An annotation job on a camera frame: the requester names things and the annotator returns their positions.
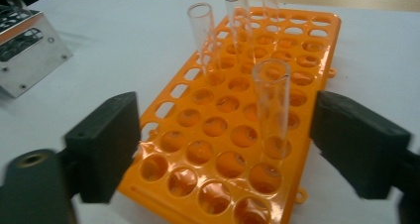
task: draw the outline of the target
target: test tube rack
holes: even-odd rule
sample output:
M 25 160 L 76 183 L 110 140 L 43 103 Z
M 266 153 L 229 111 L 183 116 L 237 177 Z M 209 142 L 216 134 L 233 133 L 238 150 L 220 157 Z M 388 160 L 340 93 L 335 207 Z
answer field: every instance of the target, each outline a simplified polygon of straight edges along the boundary
M 281 9 L 267 32 L 251 9 L 256 57 L 291 67 L 286 157 L 263 154 L 253 79 L 241 72 L 225 18 L 217 26 L 226 79 L 206 84 L 193 54 L 141 118 L 144 141 L 119 190 L 171 223 L 288 223 L 310 145 L 316 93 L 324 89 L 341 20 L 331 13 Z M 276 50 L 272 42 L 276 41 Z
M 43 12 L 0 5 L 0 87 L 17 98 L 72 56 Z

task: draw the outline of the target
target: orange test tube rack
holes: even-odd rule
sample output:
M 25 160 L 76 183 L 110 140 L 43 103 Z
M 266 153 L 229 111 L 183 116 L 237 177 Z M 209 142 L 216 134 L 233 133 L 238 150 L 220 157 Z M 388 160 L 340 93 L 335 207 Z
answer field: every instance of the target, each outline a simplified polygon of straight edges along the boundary
M 286 157 L 280 164 L 263 154 L 253 79 L 236 64 L 225 18 L 216 28 L 225 81 L 208 85 L 193 54 L 143 113 L 146 140 L 119 186 L 171 223 L 288 223 L 305 196 L 299 181 L 312 109 L 316 92 L 334 75 L 341 20 L 281 9 L 274 37 L 264 29 L 262 8 L 251 15 L 256 57 L 291 67 Z

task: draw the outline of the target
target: glass test tube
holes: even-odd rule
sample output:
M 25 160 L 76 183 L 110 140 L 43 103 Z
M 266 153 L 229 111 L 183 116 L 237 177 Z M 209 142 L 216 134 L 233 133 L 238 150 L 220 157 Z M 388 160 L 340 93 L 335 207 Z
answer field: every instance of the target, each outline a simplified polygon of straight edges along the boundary
M 250 74 L 257 61 L 248 0 L 225 0 L 225 2 L 238 65 L 243 73 Z
M 282 160 L 286 152 L 290 67 L 283 60 L 269 58 L 253 69 L 260 134 L 264 153 Z
M 207 3 L 194 4 L 188 9 L 188 17 L 206 82 L 218 85 L 225 77 L 221 71 L 212 7 Z
M 272 35 L 272 40 L 267 36 L 267 41 L 271 42 L 274 50 L 277 46 L 277 34 L 280 31 L 278 25 L 280 18 L 278 14 L 278 0 L 262 0 L 263 28 L 266 33 Z

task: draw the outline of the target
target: white tabletop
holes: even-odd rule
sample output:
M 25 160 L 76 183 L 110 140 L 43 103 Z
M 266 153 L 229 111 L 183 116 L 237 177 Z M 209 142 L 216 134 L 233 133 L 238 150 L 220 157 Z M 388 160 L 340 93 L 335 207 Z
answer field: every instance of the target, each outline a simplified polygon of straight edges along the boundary
M 74 56 L 21 97 L 0 93 L 0 167 L 41 148 L 60 151 L 62 136 L 104 100 L 137 91 L 145 110 L 194 51 L 186 9 L 196 2 L 225 15 L 223 0 L 41 0 L 43 11 Z M 420 133 L 420 14 L 282 5 L 342 19 L 327 90 L 349 96 Z M 413 139 L 410 150 L 418 152 Z M 309 199 L 290 223 L 396 223 L 400 192 L 389 200 L 359 199 L 311 146 L 301 186 Z M 120 193 L 111 205 L 74 204 L 80 223 L 165 223 Z

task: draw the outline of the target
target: test tube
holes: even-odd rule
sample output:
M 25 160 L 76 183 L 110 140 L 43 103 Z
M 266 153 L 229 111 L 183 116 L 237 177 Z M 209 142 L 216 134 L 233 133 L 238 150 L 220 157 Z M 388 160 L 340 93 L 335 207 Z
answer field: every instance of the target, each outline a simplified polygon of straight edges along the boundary
M 286 152 L 290 67 L 269 58 L 253 69 L 262 149 L 266 156 L 282 160 Z
M 243 73 L 251 74 L 257 60 L 248 0 L 225 0 L 225 2 L 238 64 Z
M 276 50 L 277 34 L 280 31 L 279 14 L 278 14 L 278 0 L 262 0 L 263 12 L 263 28 L 269 35 L 273 35 L 272 40 L 273 49 Z
M 206 82 L 221 84 L 225 76 L 221 71 L 212 7 L 207 3 L 194 4 L 188 8 L 188 17 Z

